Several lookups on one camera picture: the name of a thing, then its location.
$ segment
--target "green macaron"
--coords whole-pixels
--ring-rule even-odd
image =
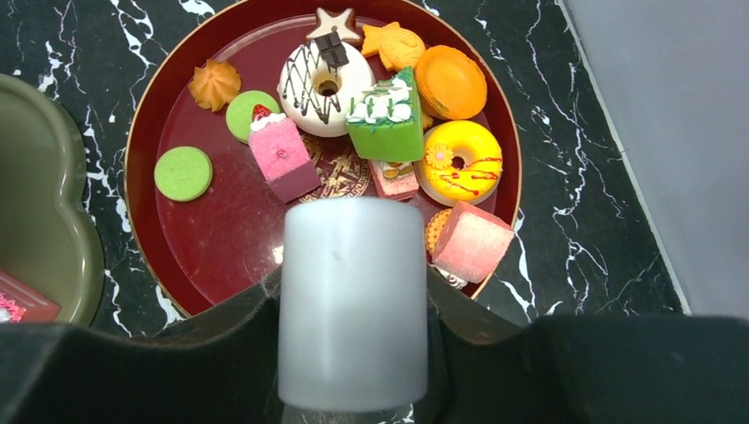
[[[250,137],[250,124],[253,122],[255,106],[261,105],[273,113],[280,113],[281,108],[272,95],[258,90],[245,91],[234,97],[226,110],[226,126],[235,139],[247,144]]]
[[[154,168],[156,188],[167,199],[193,201],[208,190],[213,165],[199,148],[181,146],[162,155]]]

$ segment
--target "olive green tray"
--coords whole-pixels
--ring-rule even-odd
[[[89,325],[102,296],[102,244],[81,196],[83,139],[35,87],[0,74],[0,269]]]

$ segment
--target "pink object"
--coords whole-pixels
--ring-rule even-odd
[[[60,306],[0,271],[0,322],[51,322]]]
[[[419,181],[416,179],[416,173],[413,171],[412,163],[397,164],[394,163],[369,161],[369,168],[372,170],[372,179],[374,188],[377,189],[377,195],[384,199],[394,201],[405,201],[411,199],[419,191]],[[401,172],[395,178],[385,177],[388,172]]]
[[[283,203],[322,182],[294,121],[284,117],[250,133],[248,143],[268,185]]]
[[[499,217],[459,201],[437,240],[432,261],[458,278],[480,283],[495,271],[514,237]]]

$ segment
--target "gray wall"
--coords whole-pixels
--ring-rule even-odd
[[[692,312],[749,317],[749,1],[566,6]]]

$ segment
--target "donut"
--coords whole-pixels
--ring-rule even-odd
[[[346,114],[375,84],[367,60],[351,44],[341,44],[348,63],[338,67],[322,58],[316,41],[300,45],[286,59],[278,82],[286,116],[318,137],[345,135]]]
[[[450,121],[424,138],[426,153],[416,163],[416,178],[429,197],[445,206],[475,205],[494,192],[502,176],[502,149],[488,129],[473,121]]]

